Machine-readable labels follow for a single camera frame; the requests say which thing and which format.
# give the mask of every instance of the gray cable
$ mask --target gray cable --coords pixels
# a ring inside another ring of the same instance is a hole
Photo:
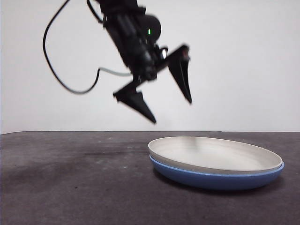
[[[116,75],[116,76],[131,76],[131,73],[119,73],[119,72],[116,72],[116,71],[113,71],[113,70],[110,70],[110,69],[107,69],[107,68],[104,68],[104,67],[99,67],[99,69],[101,71],[104,71],[104,72],[107,72],[107,73],[110,73],[110,74],[113,74],[113,75]]]

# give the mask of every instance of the plate rim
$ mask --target plate rim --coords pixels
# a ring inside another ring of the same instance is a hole
[[[162,139],[169,139],[169,138],[201,138],[201,139],[213,139],[213,140],[221,140],[221,141],[226,141],[226,142],[234,142],[234,143],[238,143],[238,144],[243,144],[243,145],[249,145],[249,146],[253,146],[255,148],[260,148],[262,150],[265,150],[267,152],[272,153],[273,155],[275,155],[276,157],[278,157],[280,159],[279,164],[277,164],[275,167],[269,168],[269,169],[265,169],[265,170],[227,170],[227,169],[217,169],[217,168],[211,168],[211,167],[204,167],[204,166],[198,166],[198,165],[193,165],[193,164],[189,164],[189,163],[183,163],[180,161],[176,161],[173,159],[169,159],[167,157],[163,157],[157,153],[155,153],[150,145],[158,140],[162,140]],[[174,162],[174,164],[176,165],[169,165],[169,166],[180,166],[182,165],[184,168],[181,168],[183,170],[187,170],[187,171],[194,171],[194,172],[198,172],[198,173],[213,173],[213,174],[254,174],[254,173],[264,173],[264,172],[268,172],[268,171],[272,171],[275,169],[278,169],[281,167],[283,160],[282,158],[276,154],[275,152],[265,149],[263,147],[257,146],[257,145],[253,145],[253,144],[249,144],[249,143],[244,143],[244,142],[238,142],[238,141],[232,141],[232,140],[228,140],[228,139],[221,139],[221,138],[214,138],[214,137],[200,137],[200,136],[170,136],[170,137],[162,137],[162,138],[157,138],[154,139],[152,141],[150,141],[148,143],[148,150],[151,154],[151,156],[158,162],[160,162],[156,157],[158,158],[162,158],[164,159],[164,161],[171,161]]]
[[[151,154],[149,154],[150,160],[154,163],[157,163],[160,166],[172,169],[172,170],[176,170],[179,172],[184,172],[184,173],[192,173],[192,174],[196,174],[196,175],[206,175],[206,176],[215,176],[215,177],[255,177],[255,176],[264,176],[264,175],[269,175],[272,173],[276,173],[278,171],[283,170],[283,168],[285,167],[285,163],[282,161],[282,164],[280,165],[279,168],[276,168],[274,170],[271,171],[267,171],[267,172],[259,172],[259,173],[240,173],[240,174],[223,174],[223,173],[206,173],[206,172],[197,172],[197,171],[191,171],[191,170],[185,170],[185,169],[180,169],[174,166],[170,166],[170,165],[166,165],[163,164],[159,161],[157,161],[156,159],[154,159],[152,157]]]

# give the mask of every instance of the blue plate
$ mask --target blue plate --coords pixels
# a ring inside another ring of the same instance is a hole
[[[154,168],[165,177],[189,186],[212,190],[246,190],[262,187],[275,180],[285,164],[272,171],[253,174],[213,174],[182,170],[164,165],[154,158]]]

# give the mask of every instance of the black cable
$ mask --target black cable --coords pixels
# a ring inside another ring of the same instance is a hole
[[[100,73],[100,69],[98,69],[97,71],[97,77],[95,79],[95,82],[94,84],[88,88],[87,90],[84,90],[84,91],[76,91],[76,90],[73,90],[71,88],[69,88],[68,86],[66,86],[61,80],[60,78],[56,75],[50,61],[49,61],[49,58],[48,58],[48,55],[47,55],[47,52],[46,52],[46,37],[47,37],[47,33],[48,33],[48,30],[51,26],[51,24],[53,23],[53,21],[55,20],[55,18],[57,17],[57,15],[61,12],[61,10],[65,7],[65,5],[69,2],[70,0],[66,0],[65,3],[60,7],[60,9],[57,11],[57,13],[54,15],[54,17],[51,19],[51,21],[49,22],[48,26],[46,27],[46,30],[44,32],[44,38],[43,38],[43,51],[44,51],[44,55],[45,55],[45,58],[47,60],[47,63],[53,73],[53,75],[55,76],[55,78],[58,80],[58,82],[65,88],[67,89],[68,91],[74,93],[74,94],[77,94],[77,95],[82,95],[82,94],[85,94],[85,93],[88,93],[90,90],[92,90],[94,88],[94,86],[96,85],[97,81],[98,81],[98,78],[99,78],[99,73]]]
[[[90,3],[90,0],[86,0],[86,3],[88,4],[88,6],[90,8],[90,11],[94,15],[94,17],[96,18],[96,20],[98,21],[98,23],[103,23],[103,20],[101,20],[100,17],[98,16],[98,14],[95,12],[92,4]]]

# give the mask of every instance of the plate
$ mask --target plate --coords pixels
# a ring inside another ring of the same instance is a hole
[[[166,137],[151,141],[148,147],[156,161],[200,173],[264,173],[278,169],[283,162],[267,149],[217,138]]]
[[[165,177],[193,187],[211,190],[247,190],[262,187],[275,180],[285,164],[273,171],[253,174],[211,174],[183,170],[164,165],[150,155],[154,168]]]

